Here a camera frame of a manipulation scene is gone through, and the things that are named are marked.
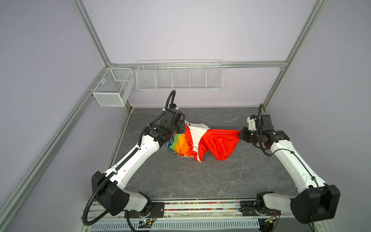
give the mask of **white mesh basket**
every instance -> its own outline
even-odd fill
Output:
[[[138,61],[137,88],[140,91],[222,90],[221,61],[164,64]]]
[[[131,68],[108,68],[93,94],[101,106],[125,106],[134,85]]]

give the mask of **white wire basket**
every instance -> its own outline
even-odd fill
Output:
[[[108,68],[93,94],[101,106],[125,106],[135,79],[131,68]]]
[[[222,90],[223,70],[219,60],[138,61],[137,88],[140,91]]]

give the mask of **wire rack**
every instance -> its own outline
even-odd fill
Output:
[[[221,61],[138,61],[137,88],[140,91],[222,90]]]
[[[135,79],[131,68],[108,68],[93,91],[101,106],[125,106]]]

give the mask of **gray wall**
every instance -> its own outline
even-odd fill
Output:
[[[93,99],[8,232],[76,231],[92,194],[91,177],[107,169],[124,111],[124,107],[101,107]]]
[[[341,198],[334,231],[369,231],[371,2],[330,1],[267,108]]]
[[[69,0],[0,1],[0,206],[103,65]]]

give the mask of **metal beam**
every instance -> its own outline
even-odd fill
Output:
[[[326,7],[328,0],[317,0],[314,4],[311,13],[309,14],[303,29],[301,30],[299,37],[297,38],[293,48],[291,49],[289,56],[286,60],[286,67],[283,67],[278,74],[275,82],[273,83],[272,87],[270,88],[266,99],[264,100],[263,107],[266,108],[270,101],[272,100],[274,94],[276,93],[278,87],[280,86],[282,80],[285,78],[287,71],[291,67],[294,59],[298,55],[301,47],[303,46],[305,40],[308,38],[308,35],[312,31],[318,17],[322,14],[324,8]]]
[[[164,66],[166,65],[189,65],[190,63],[150,63],[154,66]],[[230,62],[222,62],[222,68],[274,68],[274,67],[286,67],[286,61],[230,61]],[[131,68],[137,69],[137,63],[122,63],[122,64],[111,64],[112,68]]]
[[[108,59],[107,53],[104,50],[103,44],[98,37],[98,34],[94,28],[94,25],[88,15],[88,12],[84,6],[82,0],[71,0],[73,7],[75,8],[76,14],[79,16],[81,24],[83,25],[86,33],[88,34],[96,52],[98,53],[104,66],[110,66],[111,62]]]
[[[32,190],[44,174],[45,170],[63,145],[64,141],[67,139],[75,124],[88,107],[90,101],[93,98],[93,89],[96,87],[98,81],[102,78],[102,75],[105,73],[106,70],[107,68],[102,69],[95,81],[85,92],[78,104],[68,115],[68,118],[64,121],[62,126],[55,133],[46,148],[42,151],[38,159],[27,172],[25,177],[16,187],[12,195],[0,209],[0,232],[3,232],[8,228],[11,221],[13,220],[19,209],[22,207],[24,202],[27,200],[28,196],[31,194]]]

